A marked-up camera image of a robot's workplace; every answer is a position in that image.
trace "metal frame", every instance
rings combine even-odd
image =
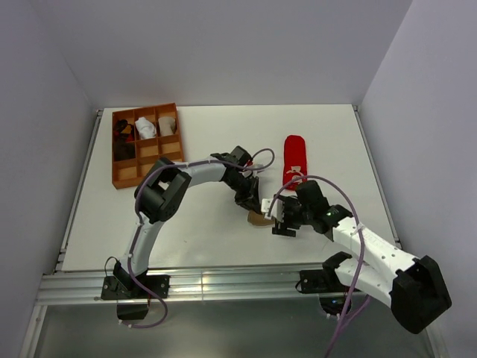
[[[361,125],[357,107],[353,106],[356,120],[371,167],[378,184],[388,220],[391,225],[396,244],[401,247],[397,238],[396,229],[389,213],[388,204],[382,191],[381,183],[374,166],[373,158],[367,144]],[[69,215],[68,224],[60,255],[58,257],[55,273],[43,277],[38,291],[37,301],[31,315],[30,324],[20,353],[21,358],[31,358],[35,354],[40,338],[42,323],[46,310],[50,305],[70,304],[116,304],[116,301],[101,301],[101,288],[103,285],[103,271],[64,272],[63,260],[68,246],[69,234],[75,220],[78,201],[83,189],[84,179],[88,170],[89,160],[95,144],[96,135],[103,115],[103,110],[97,112],[95,126],[89,141],[83,171]],[[304,269],[321,269],[321,263],[274,265],[274,266],[229,266],[209,268],[171,268],[153,269],[148,274],[168,274],[171,276],[169,296],[167,301],[223,301],[245,300],[260,298],[296,298],[303,297],[296,291],[294,285],[300,279],[299,271]],[[322,297],[341,295],[342,292],[320,295]],[[121,302],[145,302],[145,300],[125,300]],[[437,324],[432,324],[426,330],[435,357],[447,358],[449,355],[443,343]]]

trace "gray floor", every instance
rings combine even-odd
[[[118,326],[116,307],[49,307],[37,358],[53,357],[321,357],[335,326],[316,297],[169,305],[166,323],[150,330]],[[147,320],[162,312],[153,306]],[[373,302],[335,346],[332,357],[433,357],[425,334],[413,335]]]

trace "wooden box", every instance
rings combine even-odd
[[[174,134],[161,136],[158,119],[172,117],[176,122]],[[140,117],[145,117],[156,128],[156,136],[150,139],[141,139],[135,126]],[[167,157],[173,162],[183,162],[184,153],[180,136],[180,123],[175,103],[161,104],[153,107],[136,108],[113,112],[113,128],[118,121],[125,119],[134,127],[129,142],[126,142],[129,155],[124,158],[118,155],[118,147],[124,142],[118,142],[117,133],[113,130],[113,185],[116,189],[138,186],[143,177],[149,172],[152,165],[160,158]]]

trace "gray wall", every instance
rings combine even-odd
[[[32,6],[0,1],[0,356],[16,357],[54,267],[93,112]]]
[[[98,106],[360,103],[411,0],[31,0]]]
[[[452,357],[477,350],[477,2],[414,0],[361,107],[405,248],[439,263]]]

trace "red object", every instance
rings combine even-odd
[[[295,177],[308,174],[306,168],[305,140],[301,136],[286,137],[283,160],[283,185],[287,184]],[[306,179],[295,181],[286,189],[295,190],[297,185],[303,181],[306,181]]]

